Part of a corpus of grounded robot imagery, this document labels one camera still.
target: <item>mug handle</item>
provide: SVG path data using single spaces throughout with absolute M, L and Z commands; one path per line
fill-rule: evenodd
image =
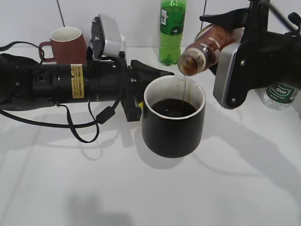
M 46 63 L 54 62 L 55 61 L 54 57 L 53 58 L 43 58 L 42 51 L 41 51 L 43 46 L 52 46 L 52 45 L 51 45 L 50 41 L 41 42 L 41 44 L 39 45 L 40 59 L 43 60 L 43 62 L 46 62 Z

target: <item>screw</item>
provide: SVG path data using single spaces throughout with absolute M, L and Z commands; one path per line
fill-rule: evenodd
M 38 83 L 44 83 L 44 82 L 46 82 L 46 78 L 44 75 L 39 75 L 37 77 L 37 81 L 38 81 Z
M 246 64 L 246 61 L 245 61 L 245 60 L 242 60 L 242 61 L 240 62 L 240 66 L 241 66 L 241 67 L 245 66 L 245 64 Z

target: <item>white wall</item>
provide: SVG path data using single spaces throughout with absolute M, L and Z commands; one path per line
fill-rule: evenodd
M 61 26 L 55 0 L 0 0 L 0 46 L 16 40 L 39 44 Z
M 91 20 L 99 13 L 116 19 L 128 47 L 159 45 L 160 0 L 59 0 L 66 26 L 80 28 L 86 40 L 90 38 Z M 198 17 L 203 13 L 205 0 L 187 0 L 182 46 L 189 45 L 200 29 Z M 301 13 L 300 0 L 271 0 L 285 15 Z M 248 0 L 208 0 L 207 14 L 224 13 L 248 7 Z M 39 44 L 62 26 L 56 0 L 0 0 L 0 45 L 14 40 Z M 269 29 L 286 32 L 270 16 Z

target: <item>brown bottle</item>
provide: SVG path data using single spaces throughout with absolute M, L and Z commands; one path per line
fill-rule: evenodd
M 238 39 L 233 30 L 211 24 L 204 28 L 189 45 L 178 61 L 178 68 L 184 75 L 194 75 L 207 70 L 218 62 L 221 50 Z

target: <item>bottle label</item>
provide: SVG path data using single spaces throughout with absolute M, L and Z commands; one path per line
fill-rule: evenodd
M 179 6 L 161 8 L 160 30 L 163 34 L 177 35 L 184 30 L 185 9 Z
M 267 88 L 268 97 L 282 104 L 293 102 L 298 93 L 298 90 L 280 83 L 274 83 Z
M 83 65 L 71 65 L 71 87 L 73 99 L 85 98 Z
M 202 45 L 214 53 L 212 62 L 208 65 L 211 66 L 218 62 L 221 50 L 236 40 L 237 37 L 234 31 L 228 31 L 218 25 L 210 24 L 198 33 L 194 43 L 188 47 L 197 48 Z

